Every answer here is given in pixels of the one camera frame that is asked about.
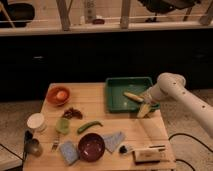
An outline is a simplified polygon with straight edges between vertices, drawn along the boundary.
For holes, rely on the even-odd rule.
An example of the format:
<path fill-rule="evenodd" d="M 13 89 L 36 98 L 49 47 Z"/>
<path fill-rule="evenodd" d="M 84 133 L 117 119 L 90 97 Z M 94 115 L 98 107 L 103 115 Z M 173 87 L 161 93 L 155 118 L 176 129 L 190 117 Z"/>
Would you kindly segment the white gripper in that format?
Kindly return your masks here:
<path fill-rule="evenodd" d="M 162 99 L 165 98 L 165 94 L 157 85 L 148 88 L 141 94 L 141 96 L 144 99 L 145 103 L 140 106 L 137 114 L 138 118 L 144 118 L 151 111 L 150 104 L 159 103 Z"/>

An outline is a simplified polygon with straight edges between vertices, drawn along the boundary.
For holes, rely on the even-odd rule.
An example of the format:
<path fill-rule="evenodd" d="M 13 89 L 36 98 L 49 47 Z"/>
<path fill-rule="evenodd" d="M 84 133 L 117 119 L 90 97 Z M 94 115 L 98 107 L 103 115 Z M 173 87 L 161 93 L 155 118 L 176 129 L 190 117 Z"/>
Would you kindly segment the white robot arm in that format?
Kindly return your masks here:
<path fill-rule="evenodd" d="M 189 92 L 185 85 L 186 79 L 182 75 L 161 73 L 156 84 L 141 94 L 143 102 L 137 117 L 145 117 L 150 112 L 152 105 L 166 97 L 172 97 L 191 111 L 197 122 L 213 139 L 213 107 Z"/>

